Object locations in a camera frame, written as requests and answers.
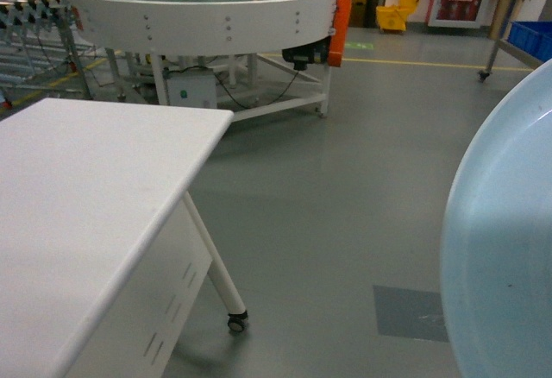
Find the gray floor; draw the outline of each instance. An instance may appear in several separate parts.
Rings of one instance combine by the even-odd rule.
[[[479,83],[480,37],[348,40],[368,49],[333,71],[329,117],[235,123],[194,182],[250,328],[228,333],[206,281],[166,378],[460,376],[439,301],[442,214],[467,145],[528,71],[500,54]]]

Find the machine leg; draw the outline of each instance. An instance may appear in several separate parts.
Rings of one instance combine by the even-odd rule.
[[[331,81],[331,67],[328,63],[324,64],[324,73],[322,77],[322,93],[324,99],[320,102],[320,108],[318,109],[318,114],[320,117],[326,117],[328,115],[328,105],[329,105],[329,83]]]
[[[158,54],[150,54],[152,69],[154,71],[155,89],[157,90],[157,99],[159,104],[169,105],[166,97],[165,80],[163,79],[163,61]]]
[[[117,65],[117,60],[115,58],[115,52],[112,48],[106,48],[105,53],[107,54],[107,60],[110,63],[111,76],[113,76],[113,82],[117,89],[117,99],[119,102],[123,102],[126,99],[124,94],[124,89],[121,86],[121,75],[119,73],[119,66]]]
[[[74,63],[77,69],[78,78],[80,79],[80,84],[83,89],[84,98],[88,100],[92,100],[93,97],[91,95],[90,88],[88,87],[88,83],[86,83],[85,69],[83,68],[82,63],[80,62],[77,47],[75,46],[75,39],[72,36],[72,31],[71,31],[71,28],[69,27],[69,23],[67,22],[66,17],[67,17],[66,14],[60,14],[60,12],[58,11],[54,13],[53,19],[56,23],[56,27],[58,28],[60,39],[66,45],[67,53],[72,56],[72,62]]]
[[[243,304],[242,298],[235,288],[226,266],[224,266],[223,259],[218,254],[215,244],[210,238],[209,231],[207,231],[203,220],[199,216],[198,209],[191,200],[190,193],[187,192],[184,195],[184,202],[192,220],[198,227],[205,247],[213,258],[208,274],[229,313],[228,327],[234,332],[245,331],[248,326],[248,311]]]
[[[257,86],[257,72],[257,54],[248,54],[248,86],[250,89],[253,89]]]
[[[233,54],[230,54],[228,56],[228,73],[229,73],[230,88],[232,89],[235,89],[237,87],[237,80],[235,78],[235,69],[236,69],[235,56]]]

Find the shelf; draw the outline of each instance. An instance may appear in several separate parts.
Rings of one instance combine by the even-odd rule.
[[[499,48],[501,50],[504,50],[509,55],[515,57],[516,59],[518,59],[519,61],[521,61],[522,63],[524,63],[525,65],[527,65],[532,69],[536,69],[542,64],[542,62],[539,59],[526,53],[521,48],[513,46],[511,43],[509,43],[504,39],[499,41]]]

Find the metal frame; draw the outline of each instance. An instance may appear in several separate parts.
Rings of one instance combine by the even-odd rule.
[[[485,69],[479,71],[480,82],[484,82],[485,79],[488,78],[489,75],[492,73],[492,66],[494,65],[494,61],[496,60],[499,49],[504,50],[509,55],[515,57],[516,59],[524,63],[526,66],[531,67],[533,69],[536,69],[542,64],[542,62],[539,59],[524,52],[520,48],[513,46],[507,41],[507,39],[504,38],[505,31],[508,27],[508,24],[510,23],[511,13],[514,10],[515,5],[516,5],[516,0],[510,0],[510,3],[508,5],[508,10],[506,11],[505,18],[502,21],[502,26],[500,27],[499,38],[495,40],[494,45],[492,46],[491,54],[489,55],[489,59],[486,63]]]
[[[151,65],[144,66],[136,63],[133,54],[126,53],[125,59],[129,76],[123,76],[116,62],[115,51],[106,49],[106,53],[119,100],[146,104],[147,100],[139,93],[139,90],[143,84],[154,83],[159,104],[170,104],[167,97],[166,80],[163,76],[166,65],[161,55],[150,54]],[[188,65],[205,66],[203,59],[189,60]],[[260,79],[258,74],[259,62],[289,74],[290,80],[292,80],[293,75],[297,75],[297,81],[294,81],[293,88],[285,93],[285,98],[282,101],[258,105],[250,104],[247,109],[235,112],[234,122],[311,104],[316,106],[316,111],[320,117],[328,115],[331,68],[327,63],[323,64],[323,71],[318,75],[320,77],[317,77],[305,72],[294,71],[287,64],[262,54],[248,54],[245,63],[238,61],[234,56],[229,56],[226,64],[210,67],[213,72],[226,71],[229,74],[229,92],[232,97],[223,93],[217,98],[217,103],[227,104],[232,101],[232,98],[237,100],[260,100],[263,96],[278,93],[289,85],[289,81]],[[145,73],[145,75],[139,76],[138,72]]]

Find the table caster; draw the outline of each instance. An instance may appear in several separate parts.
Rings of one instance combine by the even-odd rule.
[[[236,333],[244,332],[248,328],[248,311],[239,315],[229,314],[228,327]]]
[[[478,73],[480,75],[480,82],[483,83],[486,78],[488,78],[491,74],[485,70],[479,70]]]

